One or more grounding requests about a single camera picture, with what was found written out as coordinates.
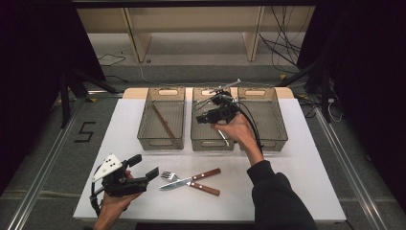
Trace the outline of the person's right hand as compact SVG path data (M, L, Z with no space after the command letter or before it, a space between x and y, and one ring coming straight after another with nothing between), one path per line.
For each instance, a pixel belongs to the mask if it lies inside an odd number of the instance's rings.
M248 120L242 114L237 114L229 124L211 124L211 128L220 130L230 139L239 143L240 147L246 152L251 166L264 159Z

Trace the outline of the grey transparent plastic bin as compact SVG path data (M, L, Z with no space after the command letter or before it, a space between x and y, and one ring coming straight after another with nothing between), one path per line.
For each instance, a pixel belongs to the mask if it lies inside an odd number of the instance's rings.
M276 90L240 87L237 96L242 110L256 125L262 149L281 151L288 135Z
M210 97L214 95L210 87L195 87L192 90L192 127L191 139L192 149L194 151L220 151L233 150L234 142L231 141L225 134L225 137L230 143L227 147L224 140L221 138L217 130L211 129L210 124L199 124L196 117L205 112L217 108Z
M184 87L148 89L137 134L144 150L184 147L185 95Z

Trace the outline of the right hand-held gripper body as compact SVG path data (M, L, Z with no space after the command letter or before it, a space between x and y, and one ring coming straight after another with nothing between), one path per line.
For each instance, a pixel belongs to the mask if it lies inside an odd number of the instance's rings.
M234 86L240 83L240 79L237 79L235 82L228 83L223 86L218 86L212 93L216 94L226 94L232 97L232 102L228 104L221 104L218 105L217 108L211 109L204 114L208 114L212 119L212 124L215 124L219 121L224 120L226 123L229 123L237 114L237 106L235 103L235 99L230 92L227 91L227 88Z

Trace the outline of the light wooden desk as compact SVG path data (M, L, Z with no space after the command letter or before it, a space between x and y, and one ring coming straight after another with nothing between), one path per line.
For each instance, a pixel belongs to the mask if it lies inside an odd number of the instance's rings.
M304 32L313 6L79 9L89 34L126 34L137 61L145 59L154 33L240 33L253 61L261 32Z

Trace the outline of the black metal stand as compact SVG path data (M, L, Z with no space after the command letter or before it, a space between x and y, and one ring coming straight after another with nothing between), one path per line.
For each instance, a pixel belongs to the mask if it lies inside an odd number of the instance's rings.
M308 65L305 69L301 70L291 78L283 80L281 83L277 84L277 87L287 87L291 83L298 81L305 76L307 76L307 81L304 85L305 92L313 94L317 90L320 91L322 97L322 114L325 120L330 123L331 119L328 112L329 72L326 66L320 60L314 61L312 64Z
M122 92L77 68L66 68L59 77L59 92L62 106L62 128L65 128L68 125L71 118L68 90L71 90L79 99L86 98L89 95L89 91L85 88L83 84L84 81L89 81L112 94L119 94Z

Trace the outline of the person's left hand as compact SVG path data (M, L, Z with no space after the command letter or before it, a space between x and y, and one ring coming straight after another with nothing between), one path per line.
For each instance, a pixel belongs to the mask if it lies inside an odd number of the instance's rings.
M101 203L99 220L107 223L115 222L119 219L122 212L126 210L131 202L140 195L141 193L134 195L124 195L122 197L114 197L108 194L104 194Z

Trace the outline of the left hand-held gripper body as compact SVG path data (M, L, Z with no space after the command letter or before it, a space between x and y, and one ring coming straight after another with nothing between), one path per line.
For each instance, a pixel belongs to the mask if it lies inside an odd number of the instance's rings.
M97 167L91 179L91 196L96 197L99 193L106 192L109 196L122 197L145 192L149 182L146 176L128 178L125 174L127 168L127 160L121 161L110 153Z

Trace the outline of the white table sheet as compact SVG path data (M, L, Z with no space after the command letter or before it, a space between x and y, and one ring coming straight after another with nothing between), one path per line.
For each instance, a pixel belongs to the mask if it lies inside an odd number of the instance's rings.
M181 178L219 168L220 174L199 182L218 189L220 195L211 195L187 185L161 191L159 187L166 181L157 177L149 182L147 191L131 203L121 218L137 222L253 222L252 183L246 173L249 163L245 153L239 148L220 152L194 151L190 138L191 100L186 102L184 148L145 151L137 139L144 104L140 99L117 102L93 167L97 168L108 154L113 153L121 160L136 154L142 156L142 162L131 169L136 177L155 168L177 173ZM281 151L266 152L264 156L276 173L288 177L293 190L316 221L344 221L345 214L298 102L281 99L279 104L288 140Z

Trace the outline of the black curtain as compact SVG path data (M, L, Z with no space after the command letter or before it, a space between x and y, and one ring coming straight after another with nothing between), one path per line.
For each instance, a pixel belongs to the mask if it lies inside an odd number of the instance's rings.
M406 0L319 0L304 37L306 67L338 31L329 76L346 118L406 213Z
M75 68L104 79L72 0L0 0L0 195Z

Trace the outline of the metal spoon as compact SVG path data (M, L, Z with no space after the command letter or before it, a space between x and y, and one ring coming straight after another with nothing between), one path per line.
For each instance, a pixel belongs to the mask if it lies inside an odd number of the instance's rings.
M219 133L219 135L221 136L221 138L224 140L225 144L227 147L230 147L230 143L228 141L228 139L225 137L225 135L223 134L223 132L221 130L217 130L217 132Z

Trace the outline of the metal floor rail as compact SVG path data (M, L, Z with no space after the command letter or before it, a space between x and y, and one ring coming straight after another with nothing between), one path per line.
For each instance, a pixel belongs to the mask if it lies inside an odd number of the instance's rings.
M85 99L69 102L71 113L64 127L57 125L53 135L40 135L34 145L34 151L24 159L11 184L0 197L0 200L18 202L5 230L23 229L84 103Z
M332 125L325 121L320 109L316 108L315 113L372 230L388 230L388 226L380 215L377 205L362 182L356 168L351 163Z

